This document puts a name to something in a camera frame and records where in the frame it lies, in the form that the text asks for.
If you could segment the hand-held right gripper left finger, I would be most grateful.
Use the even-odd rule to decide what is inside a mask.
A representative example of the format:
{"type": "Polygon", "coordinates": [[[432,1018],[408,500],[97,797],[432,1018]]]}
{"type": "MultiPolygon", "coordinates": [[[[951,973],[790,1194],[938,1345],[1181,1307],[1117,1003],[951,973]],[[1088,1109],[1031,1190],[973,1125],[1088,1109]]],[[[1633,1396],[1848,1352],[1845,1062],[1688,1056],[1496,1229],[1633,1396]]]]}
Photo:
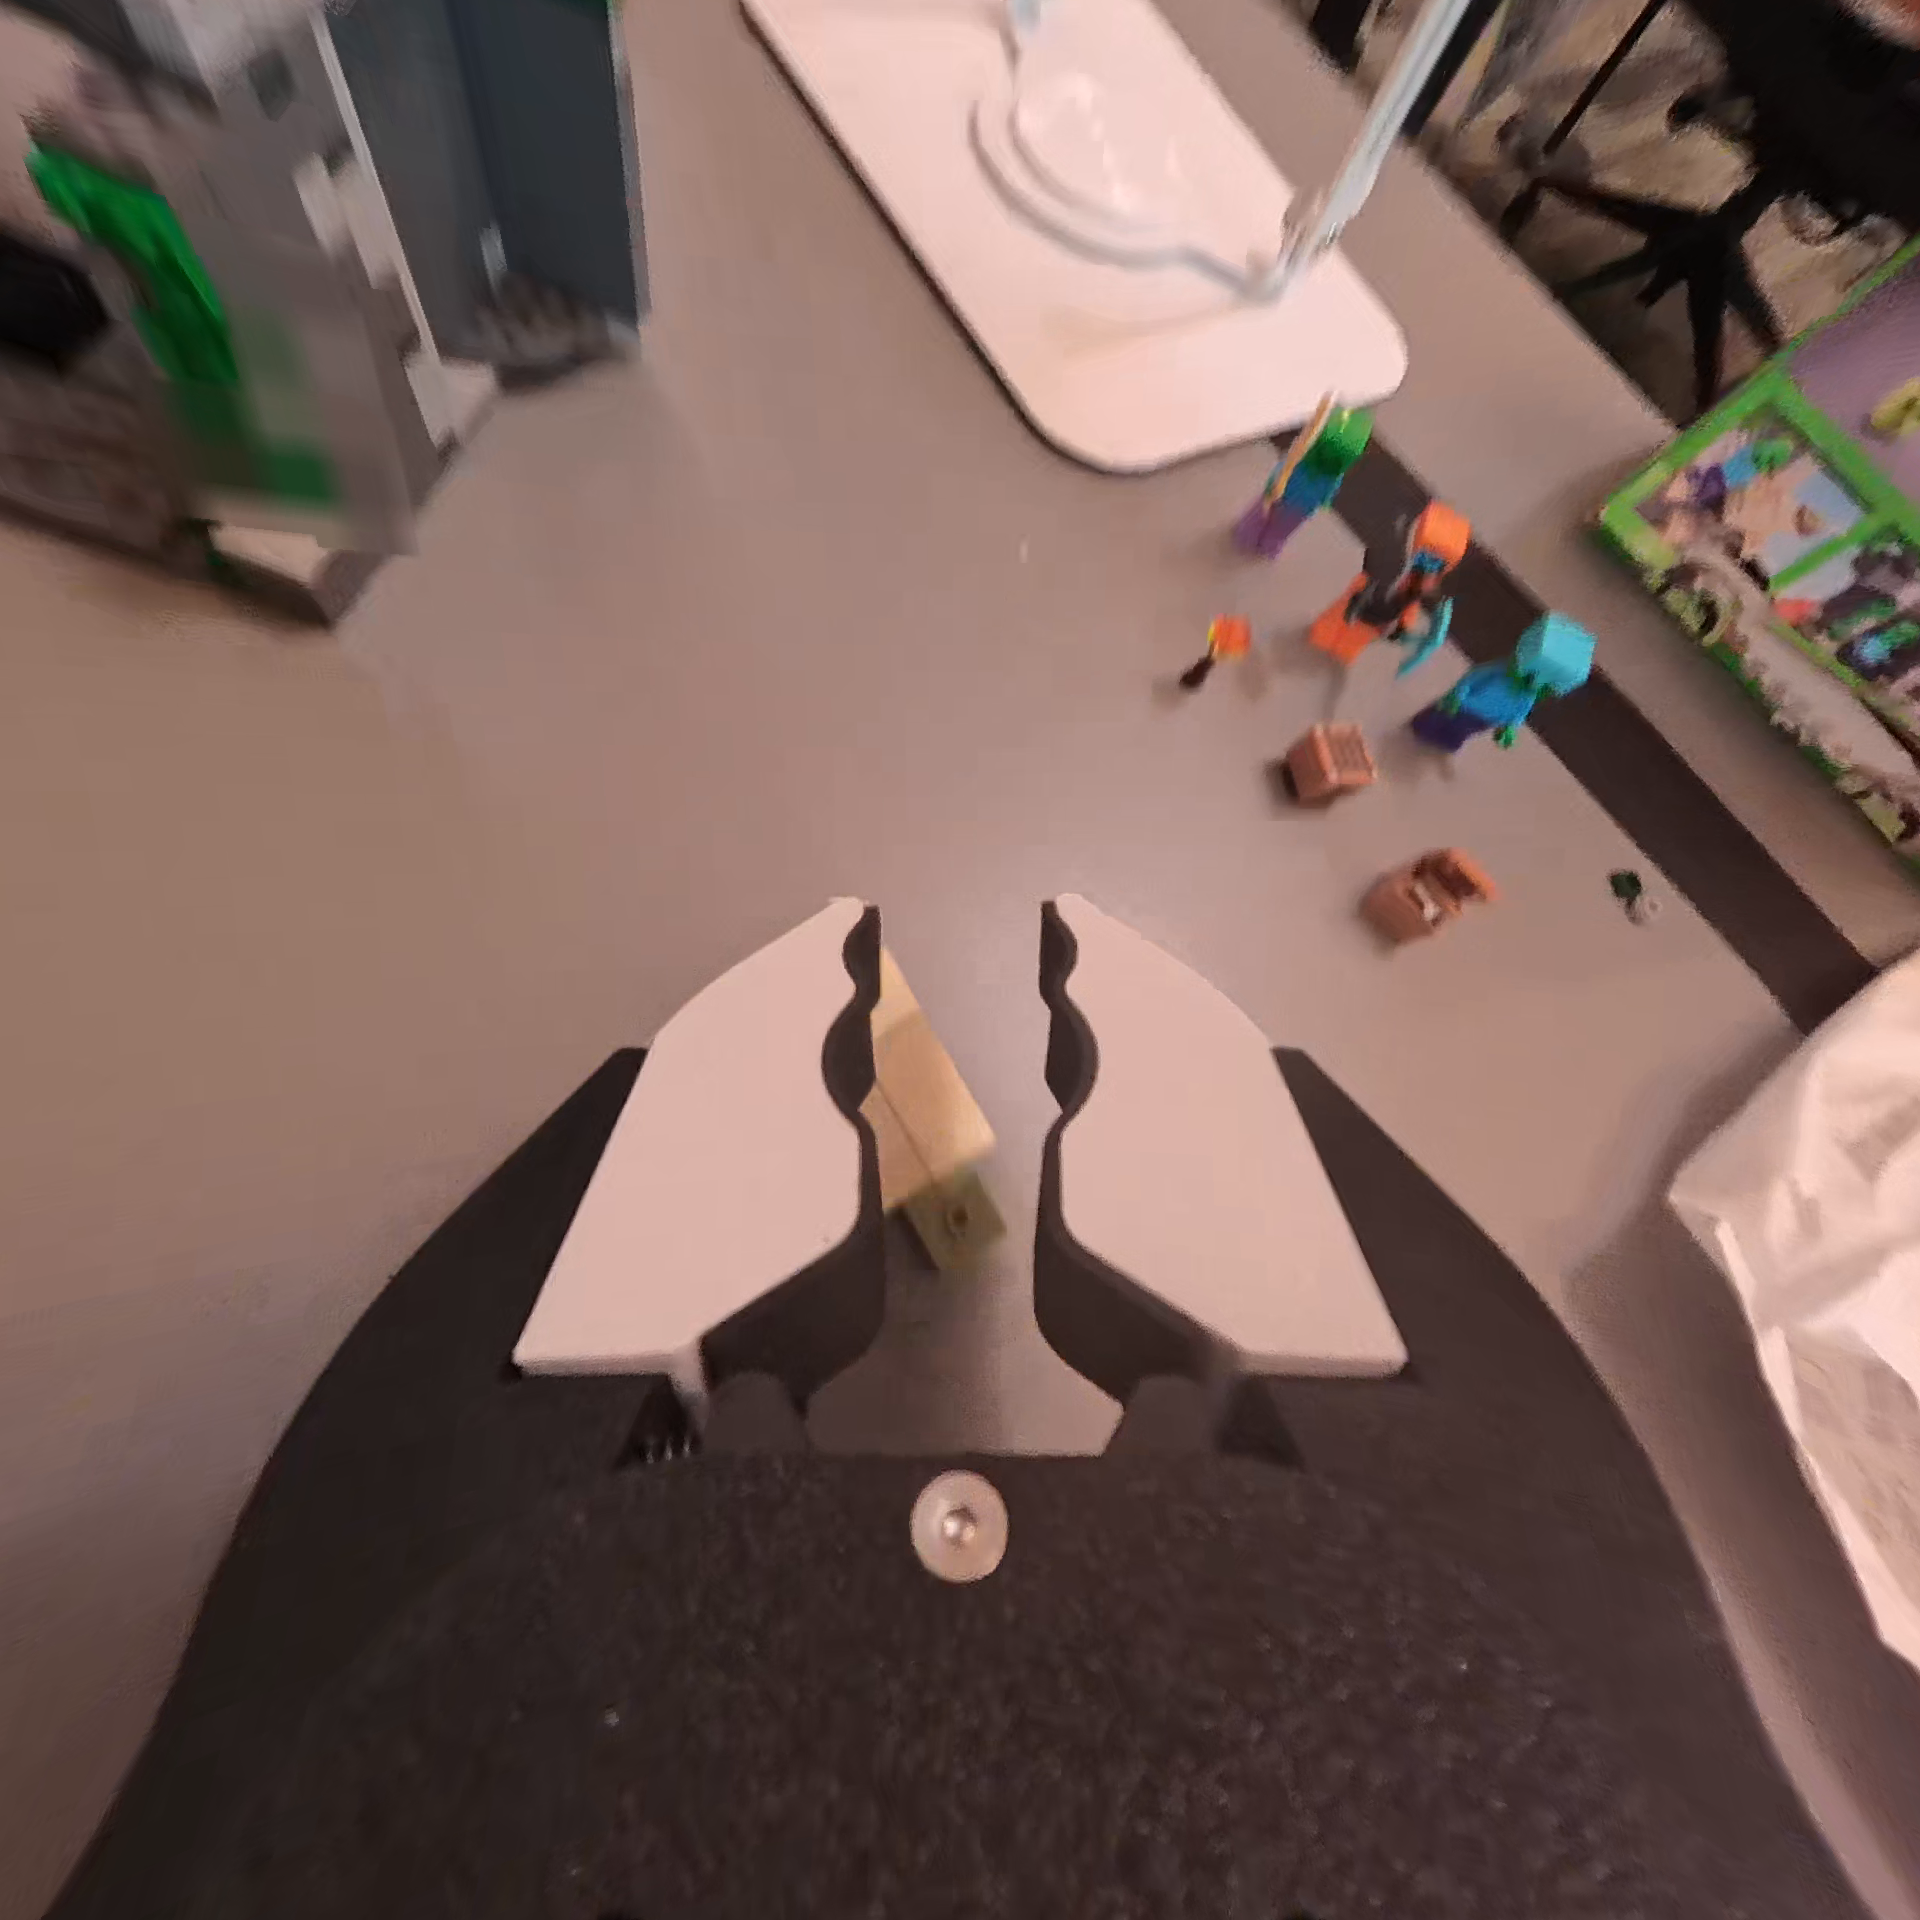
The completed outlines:
{"type": "Polygon", "coordinates": [[[644,1049],[511,1348],[522,1376],[769,1376],[800,1406],[876,1339],[879,912],[831,899],[644,1049]]]}

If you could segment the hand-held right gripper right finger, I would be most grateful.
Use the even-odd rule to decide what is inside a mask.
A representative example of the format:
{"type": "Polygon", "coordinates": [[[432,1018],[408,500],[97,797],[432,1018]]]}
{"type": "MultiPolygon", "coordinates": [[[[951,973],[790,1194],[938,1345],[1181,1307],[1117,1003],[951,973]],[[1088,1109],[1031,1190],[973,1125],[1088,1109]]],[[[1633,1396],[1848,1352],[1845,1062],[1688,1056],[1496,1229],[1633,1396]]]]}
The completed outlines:
{"type": "Polygon", "coordinates": [[[1040,909],[1047,1130],[1032,1306],[1112,1403],[1173,1381],[1396,1381],[1407,1345],[1280,1056],[1078,894],[1040,909]]]}

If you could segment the tan toy brick plate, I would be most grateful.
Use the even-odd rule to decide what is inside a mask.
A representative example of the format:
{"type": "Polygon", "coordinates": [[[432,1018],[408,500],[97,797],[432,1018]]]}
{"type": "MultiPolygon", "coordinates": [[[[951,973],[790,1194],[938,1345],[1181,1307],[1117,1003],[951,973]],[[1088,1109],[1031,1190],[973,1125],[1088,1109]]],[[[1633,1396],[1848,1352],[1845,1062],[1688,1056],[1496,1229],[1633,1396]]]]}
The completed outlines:
{"type": "Polygon", "coordinates": [[[862,1102],[887,1214],[958,1184],[993,1152],[993,1133],[894,955],[879,952],[871,1008],[873,1086],[862,1102]]]}

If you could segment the small olive brick piece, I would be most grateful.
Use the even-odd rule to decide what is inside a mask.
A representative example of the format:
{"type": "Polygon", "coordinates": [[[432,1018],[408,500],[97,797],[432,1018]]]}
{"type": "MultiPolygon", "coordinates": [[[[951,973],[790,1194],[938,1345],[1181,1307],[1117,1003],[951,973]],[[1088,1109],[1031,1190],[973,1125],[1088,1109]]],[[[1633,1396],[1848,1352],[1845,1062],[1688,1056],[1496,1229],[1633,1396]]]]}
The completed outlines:
{"type": "Polygon", "coordinates": [[[902,1201],[901,1214],[926,1264],[949,1277],[981,1269],[1005,1235],[1000,1209],[977,1168],[922,1186],[902,1201]]]}

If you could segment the grey toy brick build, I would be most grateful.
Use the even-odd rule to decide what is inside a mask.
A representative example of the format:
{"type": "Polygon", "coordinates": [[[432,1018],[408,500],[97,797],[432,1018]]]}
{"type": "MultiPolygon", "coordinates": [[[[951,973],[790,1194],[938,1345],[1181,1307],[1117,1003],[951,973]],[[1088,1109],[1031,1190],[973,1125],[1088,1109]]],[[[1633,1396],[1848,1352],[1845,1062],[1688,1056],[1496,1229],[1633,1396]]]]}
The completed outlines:
{"type": "Polygon", "coordinates": [[[9,2],[5,520],[327,626],[649,313],[621,5],[9,2]]]}

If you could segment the small brown brick piece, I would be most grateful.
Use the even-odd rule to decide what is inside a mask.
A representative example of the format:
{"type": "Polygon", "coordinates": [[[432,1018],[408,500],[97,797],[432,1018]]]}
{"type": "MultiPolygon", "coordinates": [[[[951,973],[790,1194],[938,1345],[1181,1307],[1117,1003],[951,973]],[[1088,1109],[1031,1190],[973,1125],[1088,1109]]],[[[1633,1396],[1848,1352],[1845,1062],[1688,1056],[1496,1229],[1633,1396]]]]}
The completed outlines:
{"type": "Polygon", "coordinates": [[[1376,938],[1407,946],[1495,901],[1496,885],[1474,856],[1463,848],[1431,848],[1374,880],[1357,912],[1376,938]]]}
{"type": "Polygon", "coordinates": [[[1319,722],[1286,747],[1280,780],[1296,804],[1320,810],[1374,786],[1377,765],[1361,726],[1319,722]]]}

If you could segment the cyan toy minifigure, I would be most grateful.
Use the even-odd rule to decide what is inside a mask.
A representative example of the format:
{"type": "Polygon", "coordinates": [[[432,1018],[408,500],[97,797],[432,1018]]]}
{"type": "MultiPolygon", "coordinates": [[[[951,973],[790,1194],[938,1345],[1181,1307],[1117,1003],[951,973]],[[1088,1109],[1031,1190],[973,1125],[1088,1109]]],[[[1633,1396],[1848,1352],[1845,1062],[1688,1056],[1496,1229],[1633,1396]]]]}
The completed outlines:
{"type": "Polygon", "coordinates": [[[1578,690],[1594,656],[1594,635],[1559,613],[1535,616],[1506,659],[1471,665],[1440,699],[1407,720],[1425,747],[1457,753],[1479,737],[1508,749],[1535,704],[1578,690]]]}

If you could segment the orange toy minifigure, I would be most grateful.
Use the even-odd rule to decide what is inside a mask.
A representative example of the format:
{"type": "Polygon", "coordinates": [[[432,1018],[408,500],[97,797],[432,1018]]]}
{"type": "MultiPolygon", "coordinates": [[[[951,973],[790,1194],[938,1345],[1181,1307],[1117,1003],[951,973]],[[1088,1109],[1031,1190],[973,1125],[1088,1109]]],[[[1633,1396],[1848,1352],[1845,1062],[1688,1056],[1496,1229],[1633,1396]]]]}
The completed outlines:
{"type": "Polygon", "coordinates": [[[1407,677],[1449,642],[1449,584],[1470,547],[1470,520],[1440,499],[1425,502],[1407,523],[1399,556],[1369,554],[1343,596],[1309,625],[1308,645],[1346,667],[1389,642],[1399,652],[1396,677],[1407,677]]]}

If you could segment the crumpled white paper bag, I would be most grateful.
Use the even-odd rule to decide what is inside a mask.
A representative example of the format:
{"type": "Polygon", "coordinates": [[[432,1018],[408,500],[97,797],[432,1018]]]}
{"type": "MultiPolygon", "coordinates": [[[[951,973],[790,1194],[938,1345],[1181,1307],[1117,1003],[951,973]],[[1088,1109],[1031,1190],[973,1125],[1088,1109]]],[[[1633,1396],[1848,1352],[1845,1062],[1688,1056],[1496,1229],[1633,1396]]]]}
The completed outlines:
{"type": "Polygon", "coordinates": [[[1918,955],[1760,1083],[1668,1186],[1735,1293],[1878,1641],[1918,1666],[1918,955]]]}

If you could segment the green zombie toy minifigure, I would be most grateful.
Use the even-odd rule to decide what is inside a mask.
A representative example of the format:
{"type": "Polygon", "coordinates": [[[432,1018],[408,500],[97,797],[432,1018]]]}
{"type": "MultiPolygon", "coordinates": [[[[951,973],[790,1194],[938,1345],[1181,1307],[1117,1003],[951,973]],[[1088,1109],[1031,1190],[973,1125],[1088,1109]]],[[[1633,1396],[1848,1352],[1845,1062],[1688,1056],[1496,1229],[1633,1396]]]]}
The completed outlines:
{"type": "Polygon", "coordinates": [[[1257,560],[1276,560],[1286,542],[1341,492],[1374,436],[1376,410],[1329,395],[1280,454],[1261,494],[1239,516],[1232,539],[1257,560]]]}

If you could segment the green toy brick box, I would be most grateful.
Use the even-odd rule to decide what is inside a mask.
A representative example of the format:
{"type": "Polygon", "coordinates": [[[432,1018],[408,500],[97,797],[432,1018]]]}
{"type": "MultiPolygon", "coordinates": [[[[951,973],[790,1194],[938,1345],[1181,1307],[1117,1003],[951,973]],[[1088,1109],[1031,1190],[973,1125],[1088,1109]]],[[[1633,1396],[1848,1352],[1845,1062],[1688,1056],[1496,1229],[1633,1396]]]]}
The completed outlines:
{"type": "Polygon", "coordinates": [[[1912,873],[1918,245],[1679,430],[1593,531],[1912,873]]]}

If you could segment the white book stand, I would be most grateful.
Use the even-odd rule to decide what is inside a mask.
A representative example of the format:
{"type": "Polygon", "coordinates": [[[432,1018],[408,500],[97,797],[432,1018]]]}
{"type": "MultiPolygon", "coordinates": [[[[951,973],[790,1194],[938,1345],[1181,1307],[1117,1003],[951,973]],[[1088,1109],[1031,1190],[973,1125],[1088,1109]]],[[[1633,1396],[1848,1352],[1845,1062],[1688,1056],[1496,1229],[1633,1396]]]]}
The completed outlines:
{"type": "Polygon", "coordinates": [[[1466,5],[1425,5],[1324,185],[1146,2],[743,5],[1026,426],[1153,473],[1377,405],[1400,325],[1340,254],[1466,5]]]}

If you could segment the black office chair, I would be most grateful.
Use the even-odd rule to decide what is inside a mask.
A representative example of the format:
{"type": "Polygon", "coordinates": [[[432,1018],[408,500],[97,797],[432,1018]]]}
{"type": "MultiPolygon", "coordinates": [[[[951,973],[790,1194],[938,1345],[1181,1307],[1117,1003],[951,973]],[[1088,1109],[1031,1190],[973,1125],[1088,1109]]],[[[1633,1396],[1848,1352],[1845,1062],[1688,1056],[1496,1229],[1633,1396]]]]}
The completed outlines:
{"type": "Polygon", "coordinates": [[[1654,306],[1686,300],[1692,413],[1722,386],[1722,322],[1773,355],[1782,325],[1743,254],[1745,236],[1777,203],[1823,210],[1838,233],[1868,219],[1916,236],[1918,122],[1916,40],[1881,16],[1829,2],[1686,2],[1719,48],[1721,82],[1745,108],[1736,145],[1745,177],[1710,209],[1620,194],[1540,166],[1501,209],[1496,233],[1513,242],[1548,201],[1639,236],[1639,250],[1551,285],[1573,302],[1636,283],[1654,306]]]}

